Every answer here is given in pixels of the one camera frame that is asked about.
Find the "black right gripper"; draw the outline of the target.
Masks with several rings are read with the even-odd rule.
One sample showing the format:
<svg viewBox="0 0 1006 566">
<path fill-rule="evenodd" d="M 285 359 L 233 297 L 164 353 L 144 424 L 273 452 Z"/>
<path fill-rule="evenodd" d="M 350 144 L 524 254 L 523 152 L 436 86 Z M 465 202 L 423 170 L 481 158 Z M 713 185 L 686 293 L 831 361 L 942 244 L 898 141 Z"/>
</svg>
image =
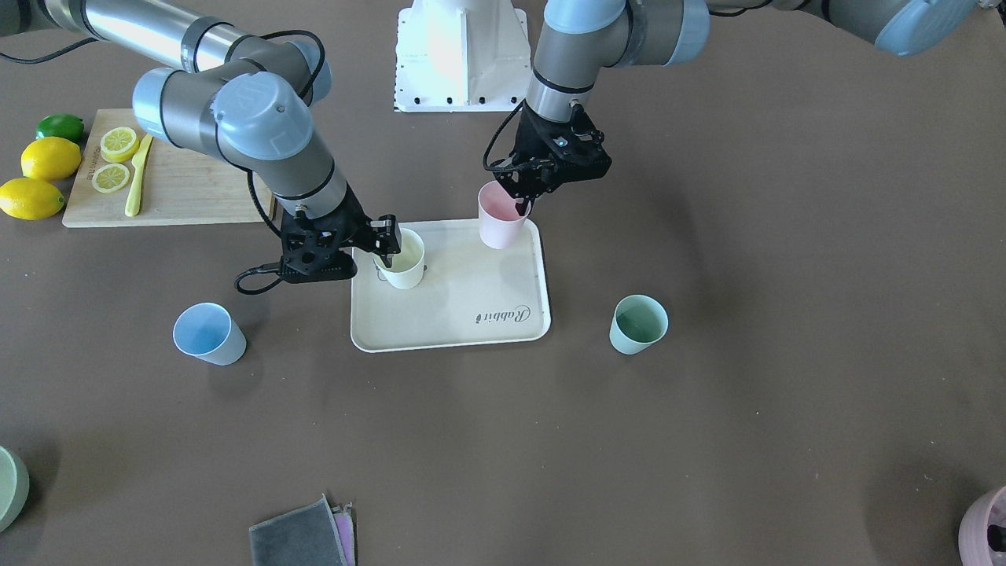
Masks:
<svg viewBox="0 0 1006 566">
<path fill-rule="evenodd" d="M 341 204 L 319 219 L 284 212 L 279 276 L 291 284 L 350 279 L 357 267 L 345 248 L 361 248 L 391 269 L 401 240 L 398 218 L 389 214 L 373 221 L 348 186 Z"/>
</svg>

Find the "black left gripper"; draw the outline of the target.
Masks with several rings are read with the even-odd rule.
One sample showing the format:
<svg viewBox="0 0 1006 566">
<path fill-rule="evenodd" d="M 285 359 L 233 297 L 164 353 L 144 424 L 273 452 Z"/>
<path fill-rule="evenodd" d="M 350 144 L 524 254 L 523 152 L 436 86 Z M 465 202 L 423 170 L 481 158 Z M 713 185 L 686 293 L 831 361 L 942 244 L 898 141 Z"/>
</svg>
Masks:
<svg viewBox="0 0 1006 566">
<path fill-rule="evenodd" d="M 575 101 L 567 122 L 553 122 L 533 111 L 527 101 L 504 119 L 494 134 L 519 115 L 513 150 L 494 162 L 494 179 L 513 198 L 518 219 L 531 214 L 533 204 L 543 194 L 553 193 L 563 184 L 600 179 L 613 164 L 604 150 L 604 132 L 590 119 L 585 107 Z"/>
</svg>

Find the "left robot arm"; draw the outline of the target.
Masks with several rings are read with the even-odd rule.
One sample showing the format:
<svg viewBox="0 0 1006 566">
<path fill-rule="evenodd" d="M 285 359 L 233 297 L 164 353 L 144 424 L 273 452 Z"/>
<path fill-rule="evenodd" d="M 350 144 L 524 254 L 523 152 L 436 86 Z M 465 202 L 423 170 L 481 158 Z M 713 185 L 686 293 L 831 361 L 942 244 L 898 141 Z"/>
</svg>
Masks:
<svg viewBox="0 0 1006 566">
<path fill-rule="evenodd" d="M 531 60 L 531 85 L 515 108 L 515 142 L 484 168 L 525 216 L 543 194 L 604 177 L 611 158 L 586 104 L 601 69 L 686 64 L 707 45 L 712 20 L 766 7 L 814 16 L 908 57 L 951 35 L 975 1 L 549 1 Z"/>
</svg>

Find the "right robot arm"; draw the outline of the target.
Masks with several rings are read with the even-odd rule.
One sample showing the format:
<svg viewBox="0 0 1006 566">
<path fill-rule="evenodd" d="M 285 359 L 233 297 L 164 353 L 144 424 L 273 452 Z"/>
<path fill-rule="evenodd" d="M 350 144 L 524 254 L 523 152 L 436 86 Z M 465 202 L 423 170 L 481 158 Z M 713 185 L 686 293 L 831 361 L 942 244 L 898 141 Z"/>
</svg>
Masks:
<svg viewBox="0 0 1006 566">
<path fill-rule="evenodd" d="M 315 129 L 311 104 L 329 92 L 325 51 L 272 42 L 216 16 L 164 1 L 4 1 L 2 34 L 64 29 L 159 61 L 132 96 L 154 138 L 259 177 L 283 208 L 280 260 L 247 275 L 277 282 L 340 281 L 350 248 L 391 267 L 400 252 L 393 215 L 371 219 Z"/>
</svg>

